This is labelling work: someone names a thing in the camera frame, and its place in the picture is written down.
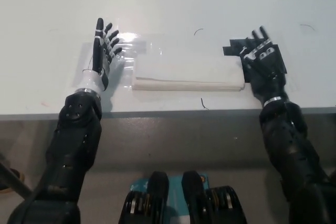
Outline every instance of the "white tabletop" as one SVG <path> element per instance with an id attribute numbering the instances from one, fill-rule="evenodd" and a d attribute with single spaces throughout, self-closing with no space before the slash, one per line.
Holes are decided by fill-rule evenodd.
<path id="1" fill-rule="evenodd" d="M 195 36 L 213 45 L 264 25 L 279 45 L 290 99 L 304 113 L 336 112 L 334 0 L 0 0 L 0 120 L 55 119 L 81 72 L 98 17 L 142 38 Z M 113 73 L 102 95 L 106 117 L 257 113 L 241 92 L 132 91 Z"/>

